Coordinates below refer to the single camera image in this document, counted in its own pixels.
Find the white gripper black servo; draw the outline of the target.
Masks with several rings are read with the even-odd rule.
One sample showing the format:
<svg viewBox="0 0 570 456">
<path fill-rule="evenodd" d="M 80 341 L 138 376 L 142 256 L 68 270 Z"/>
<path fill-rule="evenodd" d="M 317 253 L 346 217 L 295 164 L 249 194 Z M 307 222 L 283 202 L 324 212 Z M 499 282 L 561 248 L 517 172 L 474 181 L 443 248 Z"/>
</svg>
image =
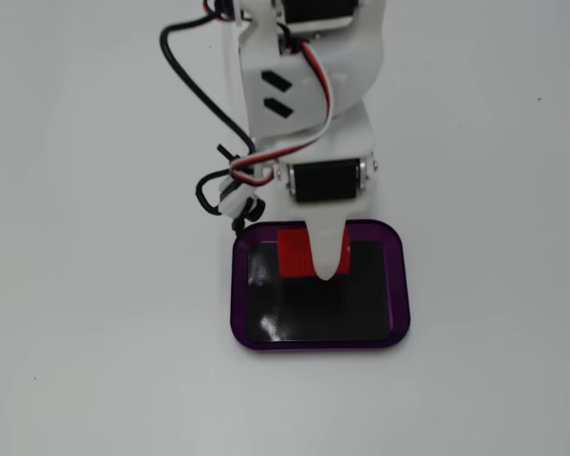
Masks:
<svg viewBox="0 0 570 456">
<path fill-rule="evenodd" d="M 266 219 L 307 223 L 315 273 L 330 280 L 341 261 L 346 220 L 363 217 L 373 203 L 377 162 L 365 104 L 338 115 L 320 139 L 274 165 Z"/>
</svg>

